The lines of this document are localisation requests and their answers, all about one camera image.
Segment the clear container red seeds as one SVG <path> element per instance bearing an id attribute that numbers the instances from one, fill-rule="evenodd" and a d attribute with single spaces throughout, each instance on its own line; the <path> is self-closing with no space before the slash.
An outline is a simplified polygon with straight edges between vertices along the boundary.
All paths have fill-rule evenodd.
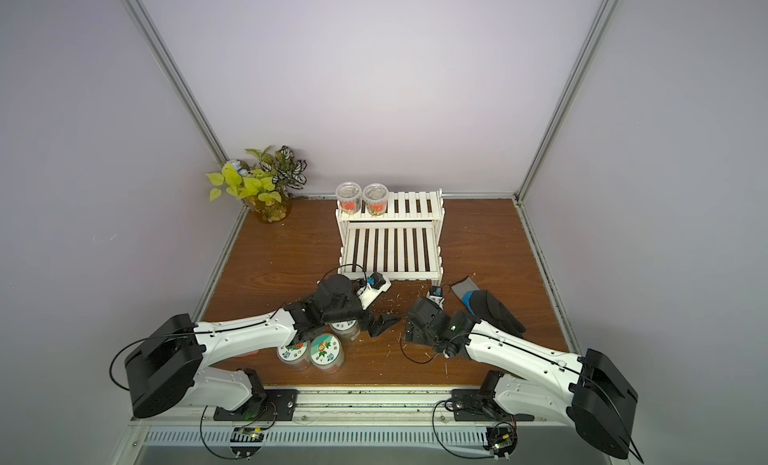
<path id="1" fill-rule="evenodd" d="M 337 186 L 335 194 L 341 212 L 354 215 L 361 210 L 362 188 L 357 183 L 341 183 Z"/>

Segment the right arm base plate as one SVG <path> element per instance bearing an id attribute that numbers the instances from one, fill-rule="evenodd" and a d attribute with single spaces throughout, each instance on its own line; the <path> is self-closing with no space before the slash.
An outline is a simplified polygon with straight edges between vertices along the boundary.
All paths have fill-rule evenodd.
<path id="1" fill-rule="evenodd" d="M 454 420 L 459 422 L 512 422 L 512 420 L 533 422 L 535 420 L 531 414 L 511 414 L 505 411 L 493 398 L 479 389 L 453 389 L 447 409 L 453 413 Z"/>

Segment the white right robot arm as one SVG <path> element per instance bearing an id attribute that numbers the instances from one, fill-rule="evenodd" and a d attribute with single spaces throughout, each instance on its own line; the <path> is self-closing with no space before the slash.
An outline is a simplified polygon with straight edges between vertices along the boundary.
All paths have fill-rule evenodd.
<path id="1" fill-rule="evenodd" d="M 486 292 L 466 294 L 468 309 L 449 315 L 429 298 L 408 310 L 405 340 L 447 358 L 462 357 L 520 377 L 544 391 L 543 405 L 572 425 L 593 448 L 618 459 L 642 461 L 632 439 L 638 393 L 610 358 L 537 345 L 525 327 Z"/>

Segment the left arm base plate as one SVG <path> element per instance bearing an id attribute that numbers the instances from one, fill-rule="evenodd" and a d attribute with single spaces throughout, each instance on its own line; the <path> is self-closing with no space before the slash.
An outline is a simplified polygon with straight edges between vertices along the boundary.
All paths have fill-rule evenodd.
<path id="1" fill-rule="evenodd" d="M 233 422 L 289 422 L 293 419 L 297 398 L 297 389 L 267 389 L 263 394 L 249 399 L 235 411 L 217 407 L 213 419 Z"/>

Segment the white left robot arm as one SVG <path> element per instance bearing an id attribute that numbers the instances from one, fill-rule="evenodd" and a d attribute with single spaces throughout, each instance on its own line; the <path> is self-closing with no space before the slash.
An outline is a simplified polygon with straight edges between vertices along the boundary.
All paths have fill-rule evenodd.
<path id="1" fill-rule="evenodd" d="M 400 320 L 375 315 L 371 309 L 390 286 L 379 272 L 359 279 L 334 274 L 321 280 L 314 293 L 263 315 L 224 322 L 195 322 L 187 314 L 171 317 L 128 347 L 124 369 L 134 417 L 152 418 L 177 406 L 259 417 L 267 407 L 267 394 L 258 374 L 251 369 L 220 370 L 218 363 L 309 342 L 341 322 L 355 321 L 377 337 Z"/>

